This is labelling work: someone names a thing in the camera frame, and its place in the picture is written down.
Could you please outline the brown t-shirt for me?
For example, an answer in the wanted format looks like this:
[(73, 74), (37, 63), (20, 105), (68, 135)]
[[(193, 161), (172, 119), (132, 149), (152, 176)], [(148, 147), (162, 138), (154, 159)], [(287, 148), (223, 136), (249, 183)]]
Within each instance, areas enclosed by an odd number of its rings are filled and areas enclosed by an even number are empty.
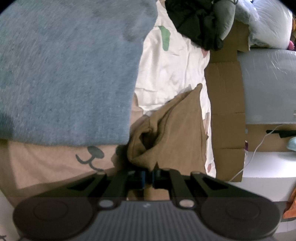
[(194, 90), (179, 94), (138, 125), (127, 147), (128, 160), (150, 171), (158, 165), (183, 175), (206, 173), (201, 90), (198, 84)]

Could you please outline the brown cardboard sheet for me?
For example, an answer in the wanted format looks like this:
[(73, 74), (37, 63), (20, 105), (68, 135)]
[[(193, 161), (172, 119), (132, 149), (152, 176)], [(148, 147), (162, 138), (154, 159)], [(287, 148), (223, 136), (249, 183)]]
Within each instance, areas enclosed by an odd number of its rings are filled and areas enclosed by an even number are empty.
[(205, 70), (211, 102), (216, 176), (239, 182), (245, 146), (266, 130), (295, 127), (295, 51), (248, 47), (248, 27), (235, 22)]

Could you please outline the orange cloth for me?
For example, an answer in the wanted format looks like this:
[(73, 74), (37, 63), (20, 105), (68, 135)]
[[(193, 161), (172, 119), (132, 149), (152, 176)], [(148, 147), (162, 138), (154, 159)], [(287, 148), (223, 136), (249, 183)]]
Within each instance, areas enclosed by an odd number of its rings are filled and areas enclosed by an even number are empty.
[(283, 219), (296, 218), (296, 188), (292, 191), (283, 213)]

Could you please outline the light blue cloth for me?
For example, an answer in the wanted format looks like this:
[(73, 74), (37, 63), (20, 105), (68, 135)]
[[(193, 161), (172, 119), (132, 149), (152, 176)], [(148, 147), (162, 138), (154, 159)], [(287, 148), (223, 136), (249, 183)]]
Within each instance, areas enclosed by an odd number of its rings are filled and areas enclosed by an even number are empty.
[(291, 138), (287, 142), (287, 149), (296, 152), (296, 137)]

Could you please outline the black garment left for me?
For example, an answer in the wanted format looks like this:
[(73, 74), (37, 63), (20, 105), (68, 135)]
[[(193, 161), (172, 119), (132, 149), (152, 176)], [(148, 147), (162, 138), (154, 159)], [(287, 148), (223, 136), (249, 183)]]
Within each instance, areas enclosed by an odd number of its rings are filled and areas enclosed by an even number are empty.
[(165, 7), (179, 33), (205, 50), (218, 51), (223, 47), (223, 40), (218, 33), (215, 3), (217, 1), (166, 0)]

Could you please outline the grey plush toy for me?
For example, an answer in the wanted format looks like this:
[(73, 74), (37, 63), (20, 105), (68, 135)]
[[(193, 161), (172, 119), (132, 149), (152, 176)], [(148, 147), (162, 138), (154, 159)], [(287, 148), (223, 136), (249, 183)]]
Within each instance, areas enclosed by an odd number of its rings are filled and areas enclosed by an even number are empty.
[(221, 40), (229, 34), (234, 23), (237, 1), (220, 0), (215, 1), (214, 11), (217, 15), (217, 28)]

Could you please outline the white pillow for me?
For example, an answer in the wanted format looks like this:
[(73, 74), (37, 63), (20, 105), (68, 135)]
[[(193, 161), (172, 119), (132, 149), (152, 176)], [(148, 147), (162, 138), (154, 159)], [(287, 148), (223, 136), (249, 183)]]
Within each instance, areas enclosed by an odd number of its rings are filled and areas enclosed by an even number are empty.
[(281, 1), (238, 1), (235, 19), (248, 25), (250, 46), (288, 48), (293, 14)]

